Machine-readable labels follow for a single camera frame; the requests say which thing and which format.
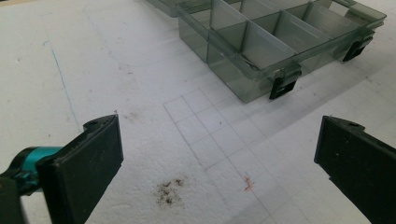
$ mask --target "dirt stain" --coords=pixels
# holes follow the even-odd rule
[[[157,190],[154,192],[154,195],[157,196],[157,204],[160,207],[182,205],[179,191],[184,186],[184,181],[182,178],[175,178],[157,185]]]

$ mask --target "transparent gray plastic case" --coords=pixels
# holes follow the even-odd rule
[[[245,103],[268,92],[275,99],[300,76],[360,55],[386,18],[350,0],[187,0],[168,6],[165,12],[178,16],[181,39]]]

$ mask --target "black plastic clamp jaw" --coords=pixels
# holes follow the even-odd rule
[[[35,147],[15,157],[0,175],[1,224],[27,223],[20,197],[39,188],[44,191],[52,223],[80,224],[88,219],[120,169],[123,155],[117,115],[91,120],[83,127],[84,133],[35,163],[37,184],[19,178]]]
[[[373,224],[396,223],[396,148],[325,116],[314,161]]]

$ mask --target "white surface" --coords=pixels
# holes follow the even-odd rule
[[[361,2],[388,18],[360,57],[247,105],[143,0],[0,7],[0,171],[117,110],[125,161],[87,223],[369,223],[313,163],[323,115],[396,147],[396,3]],[[174,178],[182,203],[159,206]],[[50,223],[41,193],[23,201],[31,223]]]

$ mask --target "black latch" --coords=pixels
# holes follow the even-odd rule
[[[364,48],[366,48],[366,46],[368,44],[370,44],[370,42],[373,40],[373,36],[366,36],[363,38],[363,40],[361,41],[356,41],[352,44],[352,46],[350,47],[349,51],[346,54],[346,57],[344,58],[343,62],[348,62],[349,60],[361,55],[361,53],[363,52]]]
[[[297,68],[295,67],[294,69],[287,70],[283,69],[276,74],[274,85],[270,94],[270,100],[274,100],[277,97],[294,89],[296,81],[302,73],[301,67],[298,65]]]

